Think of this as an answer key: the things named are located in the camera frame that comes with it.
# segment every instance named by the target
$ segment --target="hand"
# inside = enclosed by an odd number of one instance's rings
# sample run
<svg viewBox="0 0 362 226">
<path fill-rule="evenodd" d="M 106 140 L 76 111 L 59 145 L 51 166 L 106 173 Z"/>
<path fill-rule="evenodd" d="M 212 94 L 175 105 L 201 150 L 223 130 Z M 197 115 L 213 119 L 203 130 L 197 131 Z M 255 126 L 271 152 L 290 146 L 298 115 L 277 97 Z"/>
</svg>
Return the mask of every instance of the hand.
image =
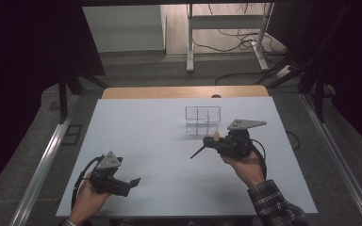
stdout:
<svg viewBox="0 0 362 226">
<path fill-rule="evenodd" d="M 77 200 L 75 201 L 69 219 L 75 225 L 83 225 L 89 218 L 93 217 L 104 205 L 110 193 L 97 193 L 89 179 L 84 180 L 79 188 Z"/>
<path fill-rule="evenodd" d="M 255 152 L 251 152 L 249 156 L 239 160 L 222 155 L 222 161 L 234 168 L 237 176 L 249 188 L 257 186 L 265 181 L 263 170 L 260 167 L 260 160 Z"/>
</svg>

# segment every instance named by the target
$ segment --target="white table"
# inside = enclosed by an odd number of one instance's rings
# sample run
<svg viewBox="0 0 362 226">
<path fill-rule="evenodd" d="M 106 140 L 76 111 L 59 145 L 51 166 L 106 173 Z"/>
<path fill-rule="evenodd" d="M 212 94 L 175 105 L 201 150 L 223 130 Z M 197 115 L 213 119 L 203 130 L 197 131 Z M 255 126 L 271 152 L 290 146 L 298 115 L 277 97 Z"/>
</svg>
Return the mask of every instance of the white table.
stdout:
<svg viewBox="0 0 362 226">
<path fill-rule="evenodd" d="M 186 135 L 185 107 L 192 105 L 222 109 L 222 137 L 234 119 L 266 121 L 267 125 L 249 131 L 266 149 L 268 179 L 277 183 L 288 201 L 308 214 L 318 213 L 272 97 L 239 97 L 99 100 L 57 216 L 70 215 L 73 186 L 81 170 L 109 151 L 123 157 L 116 179 L 141 180 L 128 197 L 111 196 L 97 216 L 254 216 L 246 185 L 216 151 L 206 149 L 189 159 L 203 144 L 202 137 Z"/>
</svg>

